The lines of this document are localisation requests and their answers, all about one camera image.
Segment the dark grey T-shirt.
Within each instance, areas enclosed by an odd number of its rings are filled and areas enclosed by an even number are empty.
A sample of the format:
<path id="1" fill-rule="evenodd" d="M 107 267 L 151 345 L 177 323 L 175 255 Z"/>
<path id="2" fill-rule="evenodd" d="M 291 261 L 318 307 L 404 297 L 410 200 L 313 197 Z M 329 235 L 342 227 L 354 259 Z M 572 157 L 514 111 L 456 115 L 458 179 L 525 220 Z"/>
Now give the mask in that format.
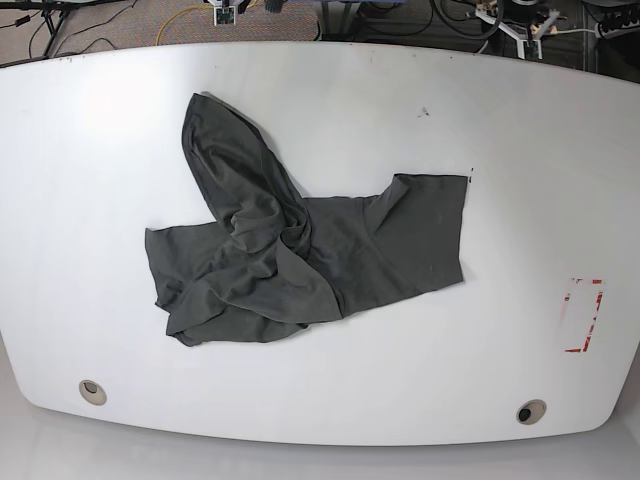
<path id="1" fill-rule="evenodd" d="M 185 346 L 275 342 L 463 281 L 464 176 L 305 198 L 256 126 L 200 94 L 181 142 L 214 219 L 147 230 L 145 249 L 166 333 Z"/>

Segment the grey metal frame background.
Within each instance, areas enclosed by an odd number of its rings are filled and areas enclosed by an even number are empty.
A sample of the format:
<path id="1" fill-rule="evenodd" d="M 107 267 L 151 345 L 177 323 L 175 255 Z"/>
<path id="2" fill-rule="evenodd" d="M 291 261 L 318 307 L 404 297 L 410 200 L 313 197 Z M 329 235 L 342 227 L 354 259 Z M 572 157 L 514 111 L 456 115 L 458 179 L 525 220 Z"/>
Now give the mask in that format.
<path id="1" fill-rule="evenodd" d="M 314 11 L 319 26 L 319 39 L 342 41 L 352 38 L 363 1 L 316 1 Z"/>

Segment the black tripod stand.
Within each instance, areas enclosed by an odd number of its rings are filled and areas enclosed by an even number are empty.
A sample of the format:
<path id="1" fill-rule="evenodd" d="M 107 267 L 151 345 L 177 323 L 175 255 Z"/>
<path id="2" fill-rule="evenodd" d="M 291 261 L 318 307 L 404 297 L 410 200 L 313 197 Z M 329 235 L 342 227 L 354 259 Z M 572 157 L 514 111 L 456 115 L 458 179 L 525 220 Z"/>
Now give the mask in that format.
<path id="1" fill-rule="evenodd" d="M 2 1 L 1 11 L 20 12 L 21 16 L 11 23 L 1 25 L 2 30 L 18 29 L 32 20 L 39 18 L 40 24 L 29 38 L 27 45 L 27 59 L 29 61 L 45 60 L 53 56 L 52 48 L 65 22 L 72 13 L 87 8 L 103 5 L 119 4 L 119 0 L 90 0 L 90 1 Z M 42 29 L 48 32 L 47 43 L 40 55 L 34 53 L 34 41 Z"/>

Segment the red tape rectangle marking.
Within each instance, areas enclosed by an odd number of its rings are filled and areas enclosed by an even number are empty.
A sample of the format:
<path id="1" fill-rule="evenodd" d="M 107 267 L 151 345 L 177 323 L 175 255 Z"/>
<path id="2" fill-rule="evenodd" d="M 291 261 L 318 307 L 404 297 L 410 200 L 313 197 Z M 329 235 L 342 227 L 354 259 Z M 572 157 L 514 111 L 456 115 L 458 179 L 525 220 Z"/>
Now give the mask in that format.
<path id="1" fill-rule="evenodd" d="M 564 297 L 560 347 L 565 353 L 586 353 L 604 294 L 600 279 L 572 278 Z"/>

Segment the white power strip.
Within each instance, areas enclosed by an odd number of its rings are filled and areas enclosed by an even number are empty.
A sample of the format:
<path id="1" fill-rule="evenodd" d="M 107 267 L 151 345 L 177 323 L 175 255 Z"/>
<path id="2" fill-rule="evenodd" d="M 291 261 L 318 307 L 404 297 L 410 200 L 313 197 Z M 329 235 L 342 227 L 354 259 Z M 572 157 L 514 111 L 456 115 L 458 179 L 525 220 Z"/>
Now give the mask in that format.
<path id="1" fill-rule="evenodd" d="M 596 36 L 612 39 L 639 30 L 639 11 L 637 9 L 607 13 L 597 24 Z"/>

